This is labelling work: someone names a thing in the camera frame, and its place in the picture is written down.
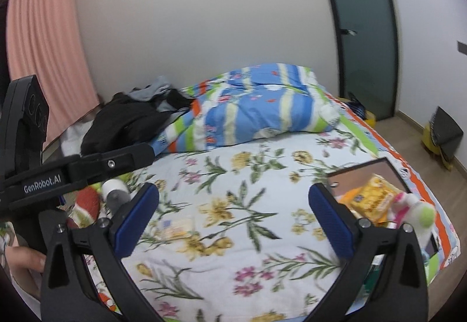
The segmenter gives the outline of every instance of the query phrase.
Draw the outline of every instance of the curtain pleat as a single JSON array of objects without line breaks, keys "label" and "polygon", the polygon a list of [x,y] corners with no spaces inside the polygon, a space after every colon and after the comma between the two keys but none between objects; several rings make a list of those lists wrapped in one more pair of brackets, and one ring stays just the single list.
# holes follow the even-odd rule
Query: curtain pleat
[{"label": "curtain pleat", "polygon": [[41,84],[50,107],[46,145],[98,105],[75,0],[9,0],[6,47],[11,79],[36,74]]}]

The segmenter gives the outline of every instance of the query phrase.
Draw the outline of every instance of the door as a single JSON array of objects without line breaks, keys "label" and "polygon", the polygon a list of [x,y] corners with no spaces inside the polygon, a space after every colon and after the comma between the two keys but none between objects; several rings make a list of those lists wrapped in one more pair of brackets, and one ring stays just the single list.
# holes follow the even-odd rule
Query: door
[{"label": "door", "polygon": [[340,96],[348,98],[351,92],[377,119],[392,117],[398,83],[392,0],[331,2],[340,34]]}]

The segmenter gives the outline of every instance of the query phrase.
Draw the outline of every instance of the wooden floor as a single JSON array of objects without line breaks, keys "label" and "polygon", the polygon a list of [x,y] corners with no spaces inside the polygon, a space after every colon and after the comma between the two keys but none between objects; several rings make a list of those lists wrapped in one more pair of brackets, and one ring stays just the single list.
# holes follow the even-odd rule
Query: wooden floor
[{"label": "wooden floor", "polygon": [[449,216],[464,253],[442,270],[429,287],[430,318],[443,306],[467,270],[467,180],[448,171],[421,144],[421,134],[398,117],[378,122],[376,130],[422,176]]}]

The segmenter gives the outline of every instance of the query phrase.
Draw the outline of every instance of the white floral sheet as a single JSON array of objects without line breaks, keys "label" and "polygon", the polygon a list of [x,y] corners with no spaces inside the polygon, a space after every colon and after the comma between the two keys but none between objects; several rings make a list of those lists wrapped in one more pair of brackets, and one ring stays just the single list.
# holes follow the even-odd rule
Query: white floral sheet
[{"label": "white floral sheet", "polygon": [[[307,199],[309,187],[328,172],[384,155],[414,192],[429,192],[423,183],[420,191],[412,169],[391,146],[379,147],[374,131],[347,110],[336,127],[169,154],[133,173],[133,191],[153,182],[161,200],[123,263],[162,317],[270,322],[309,314],[340,271]],[[437,208],[448,230],[449,220],[438,203]],[[158,239],[164,221],[184,218],[194,221],[191,237],[170,244]],[[451,235],[440,243],[441,252],[448,245],[449,251],[441,254],[436,273],[460,252],[454,229]],[[111,305],[92,258],[88,264],[101,298]]]}]

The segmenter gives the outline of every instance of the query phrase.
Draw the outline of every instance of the metal bolt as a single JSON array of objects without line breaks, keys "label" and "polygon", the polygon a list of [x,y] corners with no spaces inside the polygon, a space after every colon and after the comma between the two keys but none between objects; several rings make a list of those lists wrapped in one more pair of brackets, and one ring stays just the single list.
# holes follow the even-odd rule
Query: metal bolt
[{"label": "metal bolt", "polygon": [[104,217],[104,218],[99,218],[97,220],[97,226],[99,226],[101,229],[106,228],[110,224],[110,219]]},{"label": "metal bolt", "polygon": [[360,227],[363,227],[364,229],[367,229],[368,227],[371,226],[370,220],[366,218],[359,219],[358,224],[360,225]]},{"label": "metal bolt", "polygon": [[64,223],[60,223],[57,226],[57,233],[61,234],[66,230],[66,225]]},{"label": "metal bolt", "polygon": [[404,223],[402,225],[402,229],[405,231],[405,232],[412,232],[413,231],[413,227],[411,224],[408,224],[408,223]]}]

